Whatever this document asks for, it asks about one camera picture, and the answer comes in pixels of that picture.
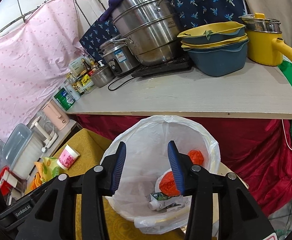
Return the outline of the pink curtain sheet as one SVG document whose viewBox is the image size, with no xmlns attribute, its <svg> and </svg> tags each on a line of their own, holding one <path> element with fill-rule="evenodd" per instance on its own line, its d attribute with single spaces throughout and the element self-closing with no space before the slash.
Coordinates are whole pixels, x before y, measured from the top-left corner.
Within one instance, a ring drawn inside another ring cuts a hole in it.
<svg viewBox="0 0 292 240">
<path fill-rule="evenodd" d="M 51 0 L 0 38 L 0 140 L 28 124 L 83 53 L 74 0 Z"/>
</svg>

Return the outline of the red plastic basin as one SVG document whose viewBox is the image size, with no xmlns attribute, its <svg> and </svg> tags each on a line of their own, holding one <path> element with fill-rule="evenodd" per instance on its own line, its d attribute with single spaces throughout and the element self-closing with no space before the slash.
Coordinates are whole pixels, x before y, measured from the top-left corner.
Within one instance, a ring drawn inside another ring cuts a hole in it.
<svg viewBox="0 0 292 240">
<path fill-rule="evenodd" d="M 17 178 L 10 172 L 8 166 L 4 166 L 0 172 L 0 191 L 2 195 L 6 196 L 17 184 Z"/>
</svg>

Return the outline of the red plastic bag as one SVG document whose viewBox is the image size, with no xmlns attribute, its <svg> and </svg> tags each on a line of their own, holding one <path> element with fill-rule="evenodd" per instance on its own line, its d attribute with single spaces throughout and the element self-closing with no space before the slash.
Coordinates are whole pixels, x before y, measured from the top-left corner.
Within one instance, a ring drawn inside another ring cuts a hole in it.
<svg viewBox="0 0 292 240">
<path fill-rule="evenodd" d="M 188 156 L 190 157 L 194 165 L 202 166 L 205 161 L 203 154 L 199 150 L 189 151 Z M 180 195 L 180 192 L 176 187 L 172 171 L 166 172 L 163 178 L 160 179 L 159 189 L 163 194 L 167 195 L 168 197 L 175 197 Z"/>
</svg>

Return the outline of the condiment bottles cluster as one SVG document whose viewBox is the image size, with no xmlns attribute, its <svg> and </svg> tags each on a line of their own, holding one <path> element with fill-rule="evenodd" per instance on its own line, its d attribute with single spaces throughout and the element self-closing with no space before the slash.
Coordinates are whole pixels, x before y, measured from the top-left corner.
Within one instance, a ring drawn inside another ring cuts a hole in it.
<svg viewBox="0 0 292 240">
<path fill-rule="evenodd" d="M 68 64 L 70 72 L 66 79 L 77 93 L 88 94 L 101 87 L 97 75 L 103 66 L 102 61 L 96 62 L 90 57 L 79 56 Z"/>
</svg>

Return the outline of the white dish drainer box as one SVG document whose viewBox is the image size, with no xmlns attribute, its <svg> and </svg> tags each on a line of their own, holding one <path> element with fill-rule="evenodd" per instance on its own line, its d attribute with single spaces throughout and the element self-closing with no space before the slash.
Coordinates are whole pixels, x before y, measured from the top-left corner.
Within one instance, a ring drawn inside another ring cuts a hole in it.
<svg viewBox="0 0 292 240">
<path fill-rule="evenodd" d="M 6 141 L 2 155 L 12 173 L 27 180 L 34 162 L 42 156 L 43 142 L 24 124 L 18 124 Z"/>
</svg>

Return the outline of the stacked blue yellow basins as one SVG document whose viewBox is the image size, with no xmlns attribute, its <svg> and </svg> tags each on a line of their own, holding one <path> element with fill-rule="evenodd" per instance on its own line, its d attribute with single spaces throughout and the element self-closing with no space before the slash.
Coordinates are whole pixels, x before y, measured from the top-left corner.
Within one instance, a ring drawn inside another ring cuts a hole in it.
<svg viewBox="0 0 292 240">
<path fill-rule="evenodd" d="M 196 68 L 208 76 L 224 76 L 245 66 L 249 38 L 242 23 L 206 24 L 185 30 L 177 37 Z"/>
</svg>

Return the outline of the green white can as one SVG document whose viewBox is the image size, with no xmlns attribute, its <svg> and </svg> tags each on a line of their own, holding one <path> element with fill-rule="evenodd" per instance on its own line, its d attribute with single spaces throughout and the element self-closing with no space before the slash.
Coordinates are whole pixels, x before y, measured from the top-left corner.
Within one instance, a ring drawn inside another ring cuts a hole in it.
<svg viewBox="0 0 292 240">
<path fill-rule="evenodd" d="M 55 93 L 54 99 L 65 111 L 69 110 L 75 103 L 74 98 L 63 87 Z"/>
</svg>

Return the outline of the green yellow snack wrapper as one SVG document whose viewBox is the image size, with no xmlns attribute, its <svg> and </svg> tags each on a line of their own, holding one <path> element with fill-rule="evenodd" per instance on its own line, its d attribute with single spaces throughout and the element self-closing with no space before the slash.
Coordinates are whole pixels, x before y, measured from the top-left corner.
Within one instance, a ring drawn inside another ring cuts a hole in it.
<svg viewBox="0 0 292 240">
<path fill-rule="evenodd" d="M 42 162 L 34 162 L 41 182 L 45 183 L 62 173 L 62 168 L 57 164 L 57 158 L 44 157 Z"/>
</svg>

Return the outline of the steel rice cooker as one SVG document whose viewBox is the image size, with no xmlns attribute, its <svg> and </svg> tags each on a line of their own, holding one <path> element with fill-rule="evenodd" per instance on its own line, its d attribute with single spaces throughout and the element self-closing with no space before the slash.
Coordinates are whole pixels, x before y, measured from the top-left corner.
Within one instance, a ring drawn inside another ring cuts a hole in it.
<svg viewBox="0 0 292 240">
<path fill-rule="evenodd" d="M 124 41 L 118 41 L 121 35 L 103 42 L 100 47 L 100 56 L 107 62 L 115 76 L 123 76 L 133 72 L 140 62 L 132 54 Z"/>
</svg>

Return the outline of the black induction cooker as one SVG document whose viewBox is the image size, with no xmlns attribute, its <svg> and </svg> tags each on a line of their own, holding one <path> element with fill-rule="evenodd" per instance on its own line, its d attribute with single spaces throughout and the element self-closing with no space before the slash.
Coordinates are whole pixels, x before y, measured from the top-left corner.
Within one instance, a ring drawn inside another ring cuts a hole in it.
<svg viewBox="0 0 292 240">
<path fill-rule="evenodd" d="M 183 72 L 191 70 L 194 67 L 194 62 L 190 57 L 181 58 L 171 60 L 169 62 L 159 64 L 157 66 L 141 66 L 137 70 L 135 70 L 131 76 L 138 78 L 138 77 L 151 77 L 151 76 L 158 76 L 163 74 L 171 74 L 177 72 Z"/>
</svg>

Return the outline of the small steel bowl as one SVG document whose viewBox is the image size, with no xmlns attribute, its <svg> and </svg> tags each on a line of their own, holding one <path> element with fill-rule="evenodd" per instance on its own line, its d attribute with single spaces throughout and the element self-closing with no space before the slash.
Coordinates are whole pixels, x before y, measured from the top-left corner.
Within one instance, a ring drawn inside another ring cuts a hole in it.
<svg viewBox="0 0 292 240">
<path fill-rule="evenodd" d="M 114 78 L 115 75 L 109 66 L 103 66 L 97 69 L 90 77 L 94 85 L 98 88 L 109 84 Z"/>
</svg>

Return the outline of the red satin counter skirt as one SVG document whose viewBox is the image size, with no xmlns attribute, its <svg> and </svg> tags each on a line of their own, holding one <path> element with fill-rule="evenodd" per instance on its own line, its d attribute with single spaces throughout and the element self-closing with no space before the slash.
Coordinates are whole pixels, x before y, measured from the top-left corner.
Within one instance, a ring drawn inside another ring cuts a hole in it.
<svg viewBox="0 0 292 240">
<path fill-rule="evenodd" d="M 249 185 L 266 216 L 292 198 L 292 120 L 193 118 L 217 140 L 221 162 Z"/>
</svg>

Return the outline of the white lined trash bin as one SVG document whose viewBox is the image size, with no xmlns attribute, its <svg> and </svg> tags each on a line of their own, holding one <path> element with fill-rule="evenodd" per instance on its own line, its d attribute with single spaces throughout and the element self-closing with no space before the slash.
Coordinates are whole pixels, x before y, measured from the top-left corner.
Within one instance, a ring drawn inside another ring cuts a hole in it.
<svg viewBox="0 0 292 240">
<path fill-rule="evenodd" d="M 201 151 L 203 167 L 210 173 L 218 172 L 218 142 L 202 125 L 175 115 L 154 115 L 140 120 L 118 135 L 104 153 L 104 157 L 115 154 L 120 142 L 126 144 L 119 187 L 107 201 L 142 233 L 159 235 L 188 222 L 191 197 L 185 197 L 181 207 L 170 210 L 152 211 L 148 207 L 150 194 L 159 190 L 159 179 L 171 170 L 168 143 L 172 140 L 182 154 Z"/>
</svg>

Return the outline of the white pink paper cup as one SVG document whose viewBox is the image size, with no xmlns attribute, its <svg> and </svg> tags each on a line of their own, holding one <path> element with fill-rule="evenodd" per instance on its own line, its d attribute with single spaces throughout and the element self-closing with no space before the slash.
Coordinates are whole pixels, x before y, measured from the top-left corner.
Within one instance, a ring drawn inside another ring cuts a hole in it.
<svg viewBox="0 0 292 240">
<path fill-rule="evenodd" d="M 57 164 L 63 170 L 68 170 L 77 160 L 80 154 L 72 149 L 68 144 L 57 159 Z"/>
</svg>

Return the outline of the blue patterned cloth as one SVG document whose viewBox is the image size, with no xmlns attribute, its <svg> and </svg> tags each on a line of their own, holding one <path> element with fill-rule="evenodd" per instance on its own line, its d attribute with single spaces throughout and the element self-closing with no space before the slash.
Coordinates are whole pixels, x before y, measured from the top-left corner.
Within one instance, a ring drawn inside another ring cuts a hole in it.
<svg viewBox="0 0 292 240">
<path fill-rule="evenodd" d="M 100 45 L 119 34 L 111 23 L 111 11 L 123 0 L 108 0 L 108 9 L 98 18 L 80 39 L 80 43 L 95 60 L 101 60 Z M 247 14 L 244 0 L 175 0 L 175 8 L 185 29 L 200 25 L 236 21 Z"/>
</svg>

